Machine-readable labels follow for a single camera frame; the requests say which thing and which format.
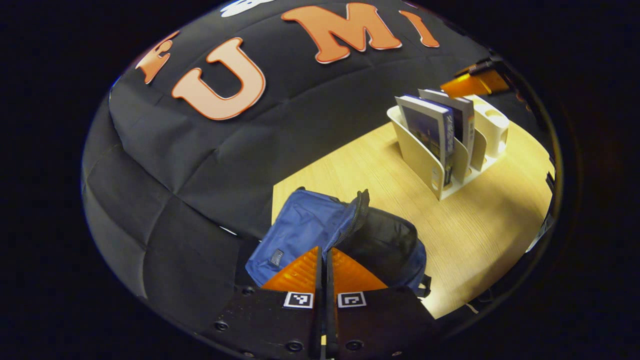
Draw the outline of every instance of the table surface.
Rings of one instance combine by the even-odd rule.
[[[432,277],[422,302],[438,318],[480,295],[524,254],[550,204],[547,172],[555,174],[547,151],[511,122],[505,154],[438,201],[402,159],[389,122],[276,184],[272,223],[300,186],[346,202],[369,189],[370,206],[416,226]]]

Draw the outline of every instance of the orange object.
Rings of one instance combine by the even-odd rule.
[[[262,288],[276,291],[315,293],[318,251],[319,247],[314,247],[302,254],[298,259],[295,259],[270,278]]]
[[[461,97],[466,95],[486,95],[509,89],[509,85],[495,70],[489,70],[476,75],[464,74],[440,88],[449,97]]]
[[[351,53],[334,36],[361,52],[367,49],[365,31],[369,34],[369,45],[374,49],[402,46],[378,15],[378,9],[370,4],[348,3],[346,19],[319,6],[295,8],[283,13],[281,18],[296,21],[307,30],[318,48],[316,61],[323,64],[344,59]]]
[[[387,285],[380,281],[364,266],[350,258],[347,254],[331,249],[333,259],[333,294],[353,293],[356,291],[371,291],[386,289]]]
[[[145,74],[145,84],[149,84],[166,62],[169,61],[171,54],[166,52],[169,51],[173,45],[171,39],[176,37],[179,32],[180,31],[176,31],[157,43],[136,65],[136,69],[142,69],[142,72]]]
[[[422,42],[422,45],[426,47],[440,47],[440,43],[438,43],[438,41],[433,38],[433,35],[429,31],[429,29],[427,29],[427,27],[422,22],[422,19],[418,15],[403,10],[399,10],[398,12],[409,19],[409,21],[411,21],[415,29],[420,34],[420,42]]]
[[[211,120],[226,120],[252,107],[264,93],[266,80],[262,70],[240,49],[242,38],[232,38],[207,55],[207,63],[220,62],[240,80],[240,91],[231,97],[218,95],[202,81],[202,69],[195,67],[184,74],[171,95],[184,99],[197,112]]]

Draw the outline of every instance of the book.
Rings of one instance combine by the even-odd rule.
[[[445,106],[404,95],[396,97],[407,130],[415,136],[444,169],[444,185],[451,182],[453,166],[453,111]]]
[[[474,150],[474,138],[476,125],[474,122],[474,103],[462,97],[449,97],[447,94],[429,89],[418,89],[420,98],[433,101],[451,108],[453,111],[453,124],[455,137],[465,146],[469,153],[467,168],[471,162],[471,154]]]

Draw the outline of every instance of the black background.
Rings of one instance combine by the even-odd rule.
[[[102,260],[84,222],[80,163],[101,97],[163,35],[211,1],[29,1],[5,5],[8,124],[8,358],[223,359],[139,303]],[[511,61],[555,98],[579,146],[580,210],[544,281],[505,304],[443,358],[630,356],[637,310],[637,117],[631,14],[622,6],[563,8],[459,0],[430,9]]]

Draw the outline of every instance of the white desk organizer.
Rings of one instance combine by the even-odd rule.
[[[406,120],[396,105],[387,110],[396,130],[400,151],[404,161],[428,185],[438,200],[443,200],[469,184],[478,175],[493,165],[506,148],[509,119],[498,109],[480,97],[465,96],[474,102],[476,135],[471,155],[471,166],[467,167],[469,153],[458,139],[454,138],[451,184],[444,188],[444,168],[416,137],[407,130]]]

